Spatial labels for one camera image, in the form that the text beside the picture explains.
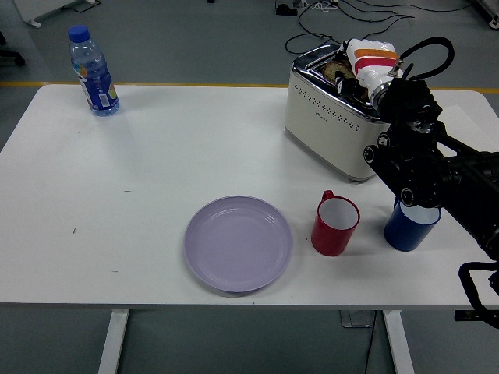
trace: plastic bottle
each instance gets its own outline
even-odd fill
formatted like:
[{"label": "plastic bottle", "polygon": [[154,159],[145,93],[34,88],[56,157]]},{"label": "plastic bottle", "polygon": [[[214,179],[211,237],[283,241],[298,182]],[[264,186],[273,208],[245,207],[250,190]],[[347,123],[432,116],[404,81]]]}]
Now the plastic bottle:
[{"label": "plastic bottle", "polygon": [[71,62],[90,109],[99,116],[113,115],[119,109],[119,99],[104,55],[86,26],[71,27],[68,35]]}]

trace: toaster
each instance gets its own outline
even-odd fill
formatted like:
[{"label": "toaster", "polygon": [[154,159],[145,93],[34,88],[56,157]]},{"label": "toaster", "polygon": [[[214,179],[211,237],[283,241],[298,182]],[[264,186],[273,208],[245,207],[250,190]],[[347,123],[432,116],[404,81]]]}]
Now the toaster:
[{"label": "toaster", "polygon": [[364,161],[364,148],[377,144],[388,130],[365,99],[340,97],[324,66],[341,58],[338,46],[324,45],[292,63],[286,102],[285,128],[300,144],[353,181],[374,176]]}]

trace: toaster vent holes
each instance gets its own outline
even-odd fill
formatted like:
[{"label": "toaster vent holes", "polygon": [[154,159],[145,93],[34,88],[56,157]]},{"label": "toaster vent holes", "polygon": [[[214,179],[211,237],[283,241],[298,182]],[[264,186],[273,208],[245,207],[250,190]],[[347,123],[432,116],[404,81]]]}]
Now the toaster vent holes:
[{"label": "toaster vent holes", "polygon": [[295,88],[296,92],[298,92],[300,95],[303,95],[304,98],[306,98],[308,101],[311,101],[312,104],[316,105],[319,109],[322,109],[324,112],[326,112],[332,118],[336,119],[339,122],[342,122],[344,125],[347,125],[350,129],[354,129],[355,131],[360,131],[360,127],[358,125],[354,125],[353,122],[349,121],[346,117],[339,115],[338,113],[333,111],[331,108],[329,108],[326,104],[322,104],[318,99],[316,99],[315,97],[312,97],[311,94],[307,93],[305,90],[303,90],[297,84],[294,86],[294,88]]}]

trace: blue mug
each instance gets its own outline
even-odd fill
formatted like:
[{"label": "blue mug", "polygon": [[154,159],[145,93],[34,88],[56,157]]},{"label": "blue mug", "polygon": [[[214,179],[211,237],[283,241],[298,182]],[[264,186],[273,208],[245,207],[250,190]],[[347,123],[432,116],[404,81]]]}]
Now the blue mug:
[{"label": "blue mug", "polygon": [[405,206],[396,199],[393,213],[384,227],[384,238],[399,251],[412,251],[441,217],[440,208]]}]

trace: plate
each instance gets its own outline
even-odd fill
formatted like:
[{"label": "plate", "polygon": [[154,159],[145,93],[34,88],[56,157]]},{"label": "plate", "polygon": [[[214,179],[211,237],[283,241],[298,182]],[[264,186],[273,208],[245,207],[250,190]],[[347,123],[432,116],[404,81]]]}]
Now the plate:
[{"label": "plate", "polygon": [[292,254],[288,221],[269,203],[227,196],[196,213],[184,238],[190,269],[222,291],[247,292],[277,279]]}]

